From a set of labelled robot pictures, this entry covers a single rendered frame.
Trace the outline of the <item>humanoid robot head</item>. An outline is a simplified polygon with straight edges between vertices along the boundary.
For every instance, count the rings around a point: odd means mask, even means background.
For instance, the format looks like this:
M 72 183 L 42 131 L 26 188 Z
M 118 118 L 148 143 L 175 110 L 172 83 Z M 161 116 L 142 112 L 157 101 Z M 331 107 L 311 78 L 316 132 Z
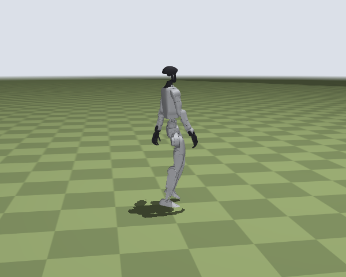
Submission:
M 173 67 L 173 66 L 167 66 L 163 69 L 162 73 L 163 74 L 167 74 L 167 76 L 171 76 L 171 80 L 167 81 L 166 85 L 164 86 L 164 88 L 168 88 L 171 87 L 172 83 L 176 82 L 176 73 L 177 73 L 177 68 Z M 173 76 L 174 75 L 174 76 Z M 173 86 L 172 86 L 173 87 Z

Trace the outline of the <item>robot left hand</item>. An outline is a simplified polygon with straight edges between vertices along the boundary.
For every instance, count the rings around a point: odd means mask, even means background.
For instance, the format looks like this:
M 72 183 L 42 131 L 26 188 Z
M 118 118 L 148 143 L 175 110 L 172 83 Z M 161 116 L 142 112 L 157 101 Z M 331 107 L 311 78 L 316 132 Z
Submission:
M 160 137 L 159 137 L 159 132 L 160 132 L 161 130 L 158 130 L 158 126 L 156 125 L 156 127 L 155 127 L 155 132 L 154 132 L 154 134 L 153 134 L 153 137 L 152 137 L 152 143 L 154 144 L 154 145 L 159 145 L 158 144 L 158 142 L 157 142 L 157 139 L 159 138 L 159 141 L 161 141 L 160 140 Z M 157 143 L 157 144 L 156 144 Z

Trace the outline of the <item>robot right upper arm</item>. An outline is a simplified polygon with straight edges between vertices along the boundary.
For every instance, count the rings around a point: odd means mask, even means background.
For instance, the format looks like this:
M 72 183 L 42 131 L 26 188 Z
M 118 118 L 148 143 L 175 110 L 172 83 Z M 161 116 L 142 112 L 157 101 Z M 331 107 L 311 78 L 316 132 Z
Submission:
M 176 108 L 177 115 L 180 116 L 180 112 L 182 111 L 182 102 L 180 98 L 180 91 L 178 89 L 171 89 L 170 90 L 170 95 L 174 100 L 174 105 Z

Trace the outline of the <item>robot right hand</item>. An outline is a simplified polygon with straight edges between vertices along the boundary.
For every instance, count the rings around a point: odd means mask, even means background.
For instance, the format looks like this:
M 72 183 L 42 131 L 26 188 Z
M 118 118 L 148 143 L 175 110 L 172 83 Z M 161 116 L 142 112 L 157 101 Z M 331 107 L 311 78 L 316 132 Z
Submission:
M 188 131 L 188 134 L 189 134 L 189 136 L 191 136 L 194 147 L 195 147 L 198 143 L 197 136 L 195 135 L 195 132 L 193 132 L 193 134 L 192 134 L 191 131 Z M 194 148 L 194 147 L 192 147 L 192 148 Z

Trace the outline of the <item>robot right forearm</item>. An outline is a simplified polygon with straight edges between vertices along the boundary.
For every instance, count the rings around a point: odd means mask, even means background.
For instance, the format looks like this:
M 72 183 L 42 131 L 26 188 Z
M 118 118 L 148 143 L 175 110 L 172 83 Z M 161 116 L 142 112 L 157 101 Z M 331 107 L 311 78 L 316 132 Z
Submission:
M 191 133 L 193 134 L 194 129 L 191 127 L 191 124 L 188 121 L 186 111 L 182 110 L 180 112 L 180 116 L 181 116 L 181 120 L 180 121 L 183 123 L 183 126 L 185 127 L 185 130 L 187 131 L 187 133 L 188 133 L 188 131 L 191 131 Z

